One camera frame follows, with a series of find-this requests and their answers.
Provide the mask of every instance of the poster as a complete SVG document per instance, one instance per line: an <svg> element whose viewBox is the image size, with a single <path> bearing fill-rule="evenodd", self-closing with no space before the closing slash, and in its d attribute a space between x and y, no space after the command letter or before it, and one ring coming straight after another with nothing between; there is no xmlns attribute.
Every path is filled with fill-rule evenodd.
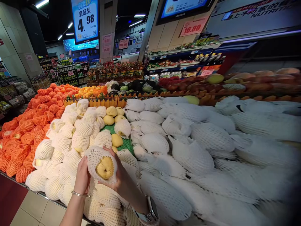
<svg viewBox="0 0 301 226"><path fill-rule="evenodd" d="M98 39L98 0L71 0L75 44Z"/></svg>

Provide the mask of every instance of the tile floor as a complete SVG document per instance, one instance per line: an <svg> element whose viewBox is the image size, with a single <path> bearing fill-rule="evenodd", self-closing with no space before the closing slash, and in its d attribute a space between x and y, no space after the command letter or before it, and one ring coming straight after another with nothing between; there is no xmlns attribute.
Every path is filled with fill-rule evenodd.
<svg viewBox="0 0 301 226"><path fill-rule="evenodd" d="M28 191L10 226L59 226L65 209Z"/></svg>

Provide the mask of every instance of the ceiling light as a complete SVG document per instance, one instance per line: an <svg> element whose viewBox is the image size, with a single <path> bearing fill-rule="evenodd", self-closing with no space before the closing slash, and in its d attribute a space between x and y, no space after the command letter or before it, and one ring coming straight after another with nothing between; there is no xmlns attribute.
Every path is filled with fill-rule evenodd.
<svg viewBox="0 0 301 226"><path fill-rule="evenodd" d="M134 15L134 17L145 17L146 15L145 14L136 14Z"/></svg>
<svg viewBox="0 0 301 226"><path fill-rule="evenodd" d="M44 1L40 2L40 3L38 3L38 4L36 5L36 8L40 8L40 7L42 7L43 5L45 5L46 3L48 3L48 2L49 2L49 0L44 0Z"/></svg>
<svg viewBox="0 0 301 226"><path fill-rule="evenodd" d="M139 23L141 23L141 22L142 22L142 20L140 20L140 21L138 21L138 22L136 22L136 23L131 24L129 27L134 26L134 25L136 25L136 24L139 24Z"/></svg>

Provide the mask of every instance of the wall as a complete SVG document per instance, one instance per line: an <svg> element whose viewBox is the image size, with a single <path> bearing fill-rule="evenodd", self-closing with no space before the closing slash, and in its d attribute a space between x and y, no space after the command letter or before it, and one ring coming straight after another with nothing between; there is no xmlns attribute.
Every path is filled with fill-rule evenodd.
<svg viewBox="0 0 301 226"><path fill-rule="evenodd" d="M19 11L4 3L0 3L0 38L4 42L0 46L0 57L9 73L30 84L27 74L32 77L42 70ZM32 60L27 61L25 54L31 54Z"/></svg>

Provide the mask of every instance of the silver bracelet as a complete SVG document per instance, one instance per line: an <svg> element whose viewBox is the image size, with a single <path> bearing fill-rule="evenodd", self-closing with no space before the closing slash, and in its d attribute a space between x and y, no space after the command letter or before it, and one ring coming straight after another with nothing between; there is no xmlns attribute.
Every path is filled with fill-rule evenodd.
<svg viewBox="0 0 301 226"><path fill-rule="evenodd" d="M73 195L91 198L91 196L90 196L89 194L79 194L79 193L77 193L77 192L75 192L75 191L72 191L71 193L72 193Z"/></svg>

